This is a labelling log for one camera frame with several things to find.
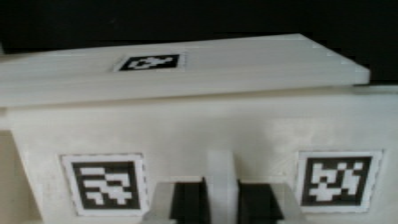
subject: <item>black and white square marker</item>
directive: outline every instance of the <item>black and white square marker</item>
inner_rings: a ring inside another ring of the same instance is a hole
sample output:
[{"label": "black and white square marker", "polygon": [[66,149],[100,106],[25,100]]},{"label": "black and white square marker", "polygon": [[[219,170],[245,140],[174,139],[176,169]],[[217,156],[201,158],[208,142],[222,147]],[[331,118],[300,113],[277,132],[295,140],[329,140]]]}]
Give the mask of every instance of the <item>black and white square marker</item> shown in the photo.
[{"label": "black and white square marker", "polygon": [[114,71],[140,71],[149,69],[176,69],[185,64],[185,54],[153,54],[128,56],[117,64]]},{"label": "black and white square marker", "polygon": [[297,200],[306,212],[366,212],[382,151],[300,152]]},{"label": "black and white square marker", "polygon": [[68,155],[62,156],[62,163],[78,215],[144,215],[142,155]]}]

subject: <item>white plastic object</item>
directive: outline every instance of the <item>white plastic object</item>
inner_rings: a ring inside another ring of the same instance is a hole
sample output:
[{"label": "white plastic object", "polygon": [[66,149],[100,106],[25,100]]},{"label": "white plastic object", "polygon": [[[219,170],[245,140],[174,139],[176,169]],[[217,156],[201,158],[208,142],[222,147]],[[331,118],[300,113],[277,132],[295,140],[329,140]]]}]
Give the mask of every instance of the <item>white plastic object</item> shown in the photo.
[{"label": "white plastic object", "polygon": [[270,184],[270,187],[284,216],[284,219],[277,221],[277,224],[309,224],[288,184]]},{"label": "white plastic object", "polygon": [[146,213],[142,224],[174,224],[176,220],[171,220],[171,207],[172,207],[172,195],[174,195],[174,183],[158,183],[151,208]]},{"label": "white plastic object", "polygon": [[[300,34],[0,57],[0,107],[366,84],[370,70]],[[187,55],[178,69],[114,72],[126,56]]]},{"label": "white plastic object", "polygon": [[231,151],[208,152],[208,197],[211,224],[235,224],[238,214],[238,183]]}]

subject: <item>dark background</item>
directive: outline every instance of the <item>dark background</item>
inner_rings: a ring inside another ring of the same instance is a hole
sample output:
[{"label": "dark background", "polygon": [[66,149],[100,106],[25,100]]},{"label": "dark background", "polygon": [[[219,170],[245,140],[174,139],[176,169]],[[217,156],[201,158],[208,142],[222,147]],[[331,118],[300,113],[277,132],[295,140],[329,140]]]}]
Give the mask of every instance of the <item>dark background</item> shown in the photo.
[{"label": "dark background", "polygon": [[398,84],[398,1],[2,0],[5,53],[302,33]]}]

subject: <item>white panel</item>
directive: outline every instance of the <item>white panel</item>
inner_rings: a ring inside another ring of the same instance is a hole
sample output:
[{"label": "white panel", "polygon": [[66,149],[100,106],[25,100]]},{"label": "white panel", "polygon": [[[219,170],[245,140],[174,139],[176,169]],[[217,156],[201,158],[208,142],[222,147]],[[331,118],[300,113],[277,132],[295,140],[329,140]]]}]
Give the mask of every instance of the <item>white panel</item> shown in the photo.
[{"label": "white panel", "polygon": [[[112,72],[126,55],[172,52],[183,69]],[[4,56],[0,78],[2,107],[347,86],[370,71],[291,34]]]},{"label": "white panel", "polygon": [[394,223],[398,211],[396,95],[318,89],[12,108],[11,128],[46,222],[137,224],[133,217],[76,217],[59,155],[144,154],[149,196],[156,183],[206,174],[206,153],[231,150],[236,176],[295,183],[300,150],[386,149],[371,209],[307,215],[315,223]]}]

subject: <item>black background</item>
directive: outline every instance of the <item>black background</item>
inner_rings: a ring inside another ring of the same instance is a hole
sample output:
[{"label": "black background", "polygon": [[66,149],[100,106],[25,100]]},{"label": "black background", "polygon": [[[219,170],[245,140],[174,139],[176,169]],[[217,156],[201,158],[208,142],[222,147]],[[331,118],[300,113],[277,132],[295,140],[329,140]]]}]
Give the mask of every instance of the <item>black background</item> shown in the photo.
[{"label": "black background", "polygon": [[2,0],[5,53],[302,33],[398,84],[387,0]]}]

